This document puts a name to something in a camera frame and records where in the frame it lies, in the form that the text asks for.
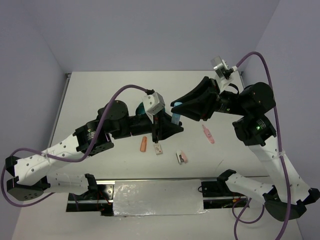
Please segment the pink highlighter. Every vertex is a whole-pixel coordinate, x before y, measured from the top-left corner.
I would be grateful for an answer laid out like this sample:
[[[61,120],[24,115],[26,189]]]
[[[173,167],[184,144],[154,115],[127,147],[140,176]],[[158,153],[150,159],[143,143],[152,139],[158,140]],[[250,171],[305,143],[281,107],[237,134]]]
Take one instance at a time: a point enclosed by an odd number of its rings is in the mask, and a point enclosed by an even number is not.
[[[202,125],[202,128],[203,128],[203,132],[205,134],[205,136],[207,137],[208,141],[211,143],[211,144],[214,144],[215,143],[215,140],[210,132],[210,130],[205,126],[205,125]]]

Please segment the blue cap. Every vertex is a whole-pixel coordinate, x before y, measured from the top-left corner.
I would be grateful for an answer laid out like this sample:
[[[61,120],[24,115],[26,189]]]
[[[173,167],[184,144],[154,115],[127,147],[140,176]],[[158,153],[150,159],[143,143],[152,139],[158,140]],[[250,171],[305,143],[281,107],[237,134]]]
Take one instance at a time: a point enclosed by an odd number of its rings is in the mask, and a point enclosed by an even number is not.
[[[175,102],[173,106],[174,106],[174,107],[177,107],[177,106],[180,106],[180,105],[182,105],[182,104],[183,104],[182,102]]]

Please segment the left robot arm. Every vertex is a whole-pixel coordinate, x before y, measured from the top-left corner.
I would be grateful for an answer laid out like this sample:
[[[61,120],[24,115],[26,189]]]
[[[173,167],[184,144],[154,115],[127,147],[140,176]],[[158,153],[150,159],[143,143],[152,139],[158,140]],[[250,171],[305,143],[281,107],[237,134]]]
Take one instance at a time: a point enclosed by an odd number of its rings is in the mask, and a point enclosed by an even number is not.
[[[18,201],[30,201],[47,193],[71,193],[91,200],[97,196],[98,185],[89,173],[69,175],[59,173],[73,160],[85,155],[94,139],[104,109],[98,110],[96,119],[77,128],[75,132],[56,145],[26,158],[9,156],[5,160],[5,172],[12,178],[2,183],[2,190]],[[172,117],[161,110],[150,120],[146,114],[129,115],[127,105],[114,101],[107,113],[97,140],[88,154],[90,157],[114,147],[112,140],[151,134],[158,143],[183,131],[182,123],[172,123]]]

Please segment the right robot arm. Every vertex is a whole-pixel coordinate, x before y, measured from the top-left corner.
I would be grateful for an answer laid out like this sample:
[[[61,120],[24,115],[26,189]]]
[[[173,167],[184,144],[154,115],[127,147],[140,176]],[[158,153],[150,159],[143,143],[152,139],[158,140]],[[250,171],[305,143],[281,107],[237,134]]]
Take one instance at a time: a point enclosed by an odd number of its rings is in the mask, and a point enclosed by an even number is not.
[[[205,76],[189,93],[171,102],[171,111],[194,121],[207,121],[214,112],[239,115],[232,123],[236,137],[258,158],[272,184],[246,178],[228,169],[217,177],[217,190],[223,196],[241,193],[261,202],[268,213],[283,222],[287,208],[289,219],[300,218],[306,206],[320,198],[320,191],[311,188],[299,176],[287,155],[280,149],[277,132],[266,117],[276,106],[272,88],[258,82],[236,93],[227,91],[217,80]]]

